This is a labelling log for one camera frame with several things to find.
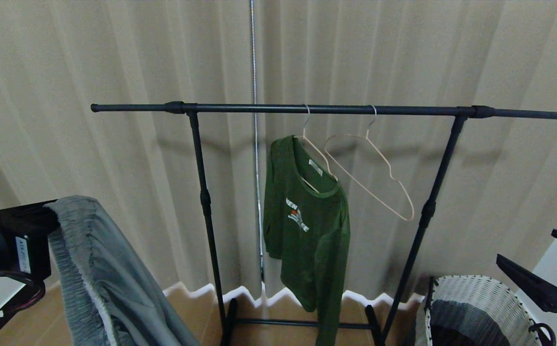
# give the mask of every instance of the curtain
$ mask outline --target curtain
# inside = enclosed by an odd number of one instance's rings
[[[186,116],[92,113],[89,105],[251,103],[249,5],[0,2],[0,208],[94,197],[162,287],[212,283]],[[254,14],[260,103],[557,111],[557,1],[256,1]],[[258,297],[254,121],[205,113],[199,120],[223,290],[244,285]],[[371,120],[314,114],[307,134],[322,147],[332,134],[364,134]],[[413,199],[414,221],[395,217],[331,166],[351,212],[346,289],[393,294],[451,122],[379,116],[371,126],[371,140]],[[269,143],[301,134],[302,125],[302,115],[259,114],[261,192]],[[410,213],[370,147],[340,138],[329,150],[378,197]],[[495,254],[533,267],[553,227],[557,121],[468,120],[413,285],[432,274],[508,282]],[[282,287],[279,271],[266,254],[270,295]]]

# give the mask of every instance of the empty hanger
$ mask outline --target empty hanger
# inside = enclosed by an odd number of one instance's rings
[[[304,120],[304,129],[302,131],[302,135],[301,136],[296,136],[296,138],[302,138],[304,140],[304,142],[308,142],[316,151],[317,153],[319,153],[322,157],[323,160],[325,160],[325,164],[326,166],[329,166],[329,161],[327,160],[327,157],[325,157],[325,155],[323,155],[323,153],[318,149],[318,147],[316,147],[313,142],[311,142],[311,140],[309,140],[306,137],[306,125],[309,123],[309,117],[310,117],[310,108],[308,105],[304,105],[306,107],[306,109],[309,111],[308,114],[306,114],[306,120]],[[331,173],[330,171],[328,171],[329,175],[331,175],[335,180],[338,180],[336,178],[335,175],[333,175],[333,173]],[[315,190],[316,193],[320,193],[317,189],[315,189],[314,186],[312,186],[309,182],[307,182],[306,179],[304,179],[304,177],[300,176],[302,178],[302,180],[308,185],[310,186],[311,189]]]
[[[329,156],[329,158],[331,158],[337,165],[338,167],[340,167],[340,169],[342,169],[343,171],[345,171],[345,173],[347,173],[349,175],[349,177],[351,177],[351,179],[353,179],[354,182],[356,182],[359,186],[361,186],[364,190],[366,190],[366,192],[369,193],[369,195],[371,195],[372,197],[374,197],[374,199],[376,199],[377,201],[381,202],[381,204],[383,204],[386,208],[388,208],[390,211],[392,211],[392,213],[394,213],[395,215],[397,215],[400,219],[403,219],[404,221],[411,221],[414,217],[415,217],[415,208],[413,207],[413,202],[410,200],[410,196],[408,195],[408,192],[406,191],[406,189],[404,188],[404,185],[402,184],[402,182],[400,180],[397,180],[393,177],[392,175],[392,165],[390,164],[390,162],[385,158],[385,156],[383,155],[383,153],[381,153],[381,151],[372,143],[372,141],[370,141],[370,138],[368,138],[368,133],[370,132],[370,126],[372,125],[372,123],[374,123],[375,120],[377,120],[377,108],[375,106],[371,106],[372,109],[374,109],[374,119],[370,122],[370,124],[368,124],[368,129],[366,129],[366,136],[358,136],[358,135],[352,135],[352,134],[344,134],[345,136],[352,136],[355,138],[363,138],[365,140],[368,141],[368,143],[370,145],[372,145],[372,147],[377,151],[377,153],[379,153],[379,155],[383,158],[383,160],[386,162],[387,166],[390,167],[390,178],[392,180],[394,180],[395,182],[398,182],[400,184],[400,187],[402,188],[402,190],[404,191],[404,195],[406,195],[406,198],[408,199],[408,203],[410,204],[410,218],[406,218],[403,215],[400,215],[397,211],[395,211],[392,207],[388,206],[385,202],[381,201],[381,199],[379,199],[377,196],[375,196],[372,192],[370,192],[370,190],[368,190],[364,185],[362,185],[362,183],[360,183],[357,179],[355,179],[355,177],[353,177],[351,175],[351,173],[349,173],[344,167],[342,167],[342,164],[338,163],[338,161],[336,161],[336,159],[327,151],[327,142],[329,142],[329,140],[331,140],[334,137],[340,136],[340,135],[332,135],[330,136],[330,138],[328,138],[325,141],[325,147],[323,148],[325,153],[327,154],[327,156]],[[326,163],[328,163],[327,165],[327,171],[332,175],[333,173],[331,172],[330,168],[329,168],[329,162],[327,162],[327,159],[325,160]]]

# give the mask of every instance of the gray pants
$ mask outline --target gray pants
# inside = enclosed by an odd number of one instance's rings
[[[61,224],[49,241],[74,345],[199,345],[96,199],[46,207]]]

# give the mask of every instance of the shirt neckline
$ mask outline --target shirt neckline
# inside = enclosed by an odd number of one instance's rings
[[[304,155],[306,155],[306,161],[308,160],[312,160],[319,168],[320,170],[323,171],[323,173],[329,175],[329,173],[327,173],[327,171],[325,169],[322,168],[322,165],[318,164],[304,149],[304,147],[302,146],[302,144],[300,143],[300,141],[297,140],[297,138],[295,138],[295,136],[291,135],[291,143],[289,143],[289,155],[291,155],[291,166],[293,168],[293,171],[297,177],[297,180],[300,182],[300,184],[302,185],[303,189],[310,195],[317,197],[317,198],[327,198],[327,197],[331,197],[334,194],[336,194],[336,192],[338,190],[340,190],[340,182],[338,180],[336,180],[336,183],[334,185],[334,188],[326,191],[326,192],[317,192],[313,189],[310,188],[310,186],[308,186],[304,180],[302,175],[300,175],[300,171],[297,170],[297,160],[296,160],[296,151],[294,149],[294,145],[299,146],[302,149],[302,152],[304,153]]]

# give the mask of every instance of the shirt sleeve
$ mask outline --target shirt sleeve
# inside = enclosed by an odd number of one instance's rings
[[[350,239],[348,210],[342,212],[336,226],[335,230],[320,238],[315,253],[319,320],[316,346],[333,346],[338,332]]]
[[[276,201],[276,182],[274,179],[274,164],[272,163],[272,148],[268,153],[268,169],[265,177],[265,193],[263,195],[263,239],[265,241],[265,250],[273,258],[280,258],[283,253],[283,237],[280,230],[272,227],[276,224],[276,217],[280,215],[278,201]]]

